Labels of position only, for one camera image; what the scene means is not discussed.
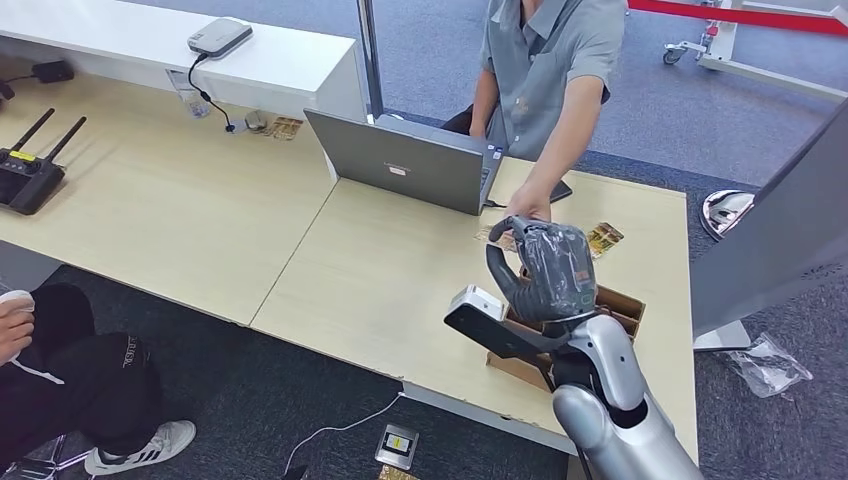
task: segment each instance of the black robotic glove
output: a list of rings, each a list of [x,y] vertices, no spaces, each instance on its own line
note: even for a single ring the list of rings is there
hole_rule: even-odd
[[[486,263],[522,321],[547,323],[594,311],[595,271],[582,230],[511,216],[492,227],[489,241],[497,242],[508,230],[528,278],[519,278],[495,245],[486,245]]]

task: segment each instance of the smartphone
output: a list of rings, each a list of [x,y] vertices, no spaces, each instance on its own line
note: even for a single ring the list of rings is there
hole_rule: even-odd
[[[551,203],[556,202],[557,200],[562,200],[563,198],[574,193],[571,190],[571,187],[565,184],[562,180],[556,184],[554,190],[551,192]]]

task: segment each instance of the laptop logo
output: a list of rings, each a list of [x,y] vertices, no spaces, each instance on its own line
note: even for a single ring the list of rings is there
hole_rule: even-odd
[[[411,173],[412,170],[406,167],[401,167],[400,165],[395,165],[388,162],[383,162],[383,165],[388,167],[389,172],[394,173],[395,175],[400,175],[401,177],[405,177],[407,173]]]

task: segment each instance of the gray laptop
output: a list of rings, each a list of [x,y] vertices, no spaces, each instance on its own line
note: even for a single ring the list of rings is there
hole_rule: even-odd
[[[340,177],[480,215],[501,164],[500,148],[385,115],[369,125],[303,112]]]

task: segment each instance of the adidas shoe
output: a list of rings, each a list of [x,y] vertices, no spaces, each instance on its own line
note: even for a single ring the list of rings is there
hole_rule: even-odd
[[[187,420],[164,423],[150,442],[132,455],[110,460],[99,448],[95,448],[85,458],[85,471],[96,476],[111,475],[164,462],[185,450],[196,432],[194,424]]]

